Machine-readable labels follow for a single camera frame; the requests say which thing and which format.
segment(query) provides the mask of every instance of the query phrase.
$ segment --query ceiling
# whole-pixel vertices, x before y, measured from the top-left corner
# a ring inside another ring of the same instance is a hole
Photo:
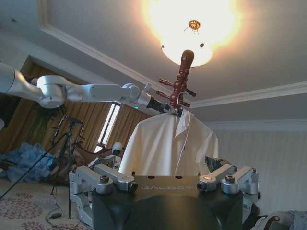
[[[0,2],[4,30],[113,83],[150,81],[170,93],[157,81],[174,81],[179,66],[162,53],[145,23],[142,0]],[[197,93],[189,97],[192,111],[202,121],[307,118],[296,103],[306,101],[297,87],[307,81],[307,1],[237,0],[235,5],[241,19],[234,38],[215,47],[209,63],[191,70],[188,87]],[[250,91],[257,97],[247,97]],[[222,100],[230,95],[232,103]],[[219,103],[208,105],[212,98]]]

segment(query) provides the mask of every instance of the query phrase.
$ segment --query window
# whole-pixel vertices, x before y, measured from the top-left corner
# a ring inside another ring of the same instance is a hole
[[[106,144],[107,139],[110,136],[110,133],[112,131],[114,122],[116,120],[117,114],[120,109],[120,104],[118,103],[112,103],[111,108],[109,110],[109,113],[106,117],[106,121],[104,123],[104,126],[102,127],[97,146],[94,152],[100,151]]]

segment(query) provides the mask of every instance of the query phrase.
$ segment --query blue plastic bag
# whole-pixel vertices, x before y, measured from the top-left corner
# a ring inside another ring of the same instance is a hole
[[[17,165],[16,167],[8,167],[6,174],[10,182],[16,182],[44,153],[45,150],[40,143],[32,146],[23,142],[19,149],[0,155],[1,159]],[[46,180],[50,175],[52,164],[53,156],[48,153],[21,181],[39,182]]]

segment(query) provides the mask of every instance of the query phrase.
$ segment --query white shirt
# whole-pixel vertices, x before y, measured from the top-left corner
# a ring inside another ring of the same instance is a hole
[[[161,114],[141,121],[134,129],[119,172],[131,175],[204,175],[205,156],[218,157],[217,136],[194,114]]]

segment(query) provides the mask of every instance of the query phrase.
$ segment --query floor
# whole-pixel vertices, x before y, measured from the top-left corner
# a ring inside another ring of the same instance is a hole
[[[0,194],[10,182],[0,179]],[[45,183],[18,183],[0,200],[0,229],[2,230],[56,230],[46,221],[46,214],[55,209],[55,200],[50,195],[52,185]],[[87,230],[77,219],[77,208],[71,204],[71,219],[68,219],[68,187],[57,186],[57,203],[63,209],[63,216],[50,219],[54,225],[70,230]]]

